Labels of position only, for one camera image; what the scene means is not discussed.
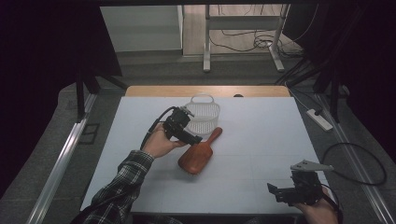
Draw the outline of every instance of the plaid shirt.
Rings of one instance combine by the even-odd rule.
[[[132,151],[119,165],[119,172],[111,183],[93,196],[92,204],[98,204],[128,190],[134,190],[119,200],[91,212],[84,223],[124,223],[131,211],[132,203],[139,196],[140,185],[143,184],[153,162],[154,158],[148,153],[141,150]]]

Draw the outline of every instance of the aluminum rail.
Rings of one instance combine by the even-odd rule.
[[[329,108],[329,105],[326,99],[324,98],[324,96],[318,94],[315,94],[315,96],[319,100],[319,103],[324,108],[323,112],[325,117],[330,121],[330,123],[334,127],[337,140],[339,142],[349,143],[349,140],[347,139],[347,135],[345,134],[341,125],[339,123],[336,123],[332,118],[332,116],[330,115],[330,112],[327,109]],[[355,175],[361,181],[373,183],[372,178],[369,176],[363,164],[361,163],[361,160],[359,159],[359,156],[356,153],[355,149],[350,145],[345,145],[344,147],[346,149],[344,150],[344,153]],[[364,193],[366,194],[368,200],[370,201],[370,204],[372,205],[378,219],[382,223],[395,224],[395,219],[392,217],[392,214],[389,211],[387,203],[385,202],[378,188],[376,186],[367,186],[367,185],[361,185],[361,187],[363,188]]]
[[[83,116],[80,123],[75,123],[75,125],[73,126],[73,129],[64,144],[64,148],[62,149],[58,160],[53,166],[52,171],[49,174],[49,178],[47,179],[47,182],[40,193],[40,196],[38,196],[35,207],[33,208],[32,213],[26,221],[27,224],[42,223],[45,215],[47,214],[53,196],[55,195],[55,192],[61,183],[64,172],[73,155],[74,149],[76,148],[78,139],[81,136],[82,131],[84,130],[85,124],[87,123],[87,119],[90,115],[95,99],[96,95],[88,95],[85,102],[85,115]]]

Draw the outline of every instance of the gray carpet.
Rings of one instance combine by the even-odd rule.
[[[244,57],[213,57],[210,73],[202,71],[200,58],[180,58],[158,56],[122,55],[120,56],[123,77],[117,77],[128,85],[269,85],[279,78],[273,62],[268,55]],[[290,69],[298,60],[283,61]],[[102,87],[94,103],[88,121],[87,132],[83,134],[75,153],[64,174],[61,186],[49,207],[43,223],[69,223],[78,213],[80,204],[88,187],[96,163],[106,141],[124,91],[117,86],[98,78]],[[298,85],[302,91],[311,91],[313,80]],[[308,107],[316,104],[306,96],[296,93]],[[325,133],[306,114],[299,105],[302,118],[312,144],[321,158],[326,148],[336,143],[333,132]],[[396,216],[396,165],[374,140],[370,133],[353,116],[345,99],[339,101],[339,116],[343,129],[351,142],[368,148],[384,164],[389,179],[379,187],[390,211]],[[32,157],[26,162],[19,176],[12,183],[0,201],[0,223],[25,223],[35,205],[35,200],[43,188],[53,164],[76,121],[77,103],[74,86],[61,91],[59,104],[46,132],[37,144]],[[326,164],[331,164],[348,176],[355,177],[342,148],[329,154]],[[373,179],[380,176],[378,166],[366,153],[360,153],[361,160]],[[339,176],[326,174],[331,187],[335,190],[345,210],[345,223],[379,223],[378,218],[365,196],[361,186],[346,181]]]

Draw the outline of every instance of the ribbed container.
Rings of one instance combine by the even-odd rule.
[[[210,97],[211,102],[199,103],[197,99]],[[191,101],[186,104],[186,107],[194,115],[187,125],[191,133],[198,135],[210,134],[218,126],[220,106],[215,103],[215,99],[210,94],[198,93],[191,97]]]

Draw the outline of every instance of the white tabletop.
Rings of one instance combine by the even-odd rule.
[[[116,175],[118,165],[140,144],[152,122],[187,97],[123,97],[81,209]],[[132,212],[165,214],[300,213],[277,203],[267,183],[293,188],[290,166],[318,162],[297,105],[291,97],[215,98],[222,135],[197,176],[177,165],[189,146],[156,159]],[[322,172],[320,182],[328,184]]]

